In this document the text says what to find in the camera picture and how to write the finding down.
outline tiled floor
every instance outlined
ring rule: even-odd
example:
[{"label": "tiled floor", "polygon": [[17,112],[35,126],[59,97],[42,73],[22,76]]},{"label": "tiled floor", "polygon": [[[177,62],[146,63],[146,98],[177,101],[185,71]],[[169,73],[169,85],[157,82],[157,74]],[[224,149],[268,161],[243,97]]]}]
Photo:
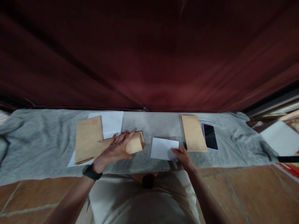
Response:
[{"label": "tiled floor", "polygon": [[[232,223],[299,223],[299,184],[276,167],[199,172]],[[0,187],[0,223],[43,223],[76,180],[26,180]]]}]

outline smartphone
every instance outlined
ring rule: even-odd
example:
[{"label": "smartphone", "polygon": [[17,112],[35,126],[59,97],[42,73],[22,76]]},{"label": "smartphone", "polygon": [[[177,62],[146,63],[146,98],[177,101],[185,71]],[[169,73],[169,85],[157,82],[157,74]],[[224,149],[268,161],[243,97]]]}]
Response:
[{"label": "smartphone", "polygon": [[218,151],[214,127],[208,124],[202,124],[202,132],[205,137],[207,148]]}]

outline dark red curtain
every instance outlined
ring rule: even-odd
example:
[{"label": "dark red curtain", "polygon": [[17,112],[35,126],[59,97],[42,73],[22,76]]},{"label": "dark red curtain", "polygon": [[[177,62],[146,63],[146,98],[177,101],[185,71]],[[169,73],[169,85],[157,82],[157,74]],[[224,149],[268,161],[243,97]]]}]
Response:
[{"label": "dark red curtain", "polygon": [[299,79],[298,28],[298,1],[17,0],[1,17],[0,91],[46,106],[239,111]]}]

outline hand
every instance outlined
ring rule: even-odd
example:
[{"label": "hand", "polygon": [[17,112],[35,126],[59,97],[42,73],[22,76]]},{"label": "hand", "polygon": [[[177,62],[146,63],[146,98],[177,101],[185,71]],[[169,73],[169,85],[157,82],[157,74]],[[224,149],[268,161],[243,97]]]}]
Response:
[{"label": "hand", "polygon": [[93,170],[96,173],[102,173],[112,162],[122,159],[131,159],[132,156],[126,152],[126,145],[134,132],[135,131],[132,131],[130,134],[125,132],[118,137],[114,134],[109,147],[93,161]]},{"label": "hand", "polygon": [[177,156],[177,158],[181,162],[184,170],[189,172],[189,171],[196,169],[191,157],[189,156],[189,153],[187,152],[187,150],[184,147],[178,146],[178,150],[172,148],[171,151]]}]

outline watch strap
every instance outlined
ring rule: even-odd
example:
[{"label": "watch strap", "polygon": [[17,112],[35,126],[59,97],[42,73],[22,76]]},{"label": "watch strap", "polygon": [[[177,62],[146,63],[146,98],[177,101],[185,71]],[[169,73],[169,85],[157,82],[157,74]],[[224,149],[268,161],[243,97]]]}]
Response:
[{"label": "watch strap", "polygon": [[92,165],[89,165],[85,171],[83,171],[83,175],[84,176],[87,176],[93,180],[98,180],[100,179],[100,177],[103,175],[103,173],[96,173],[95,171],[92,170],[93,166]]}]

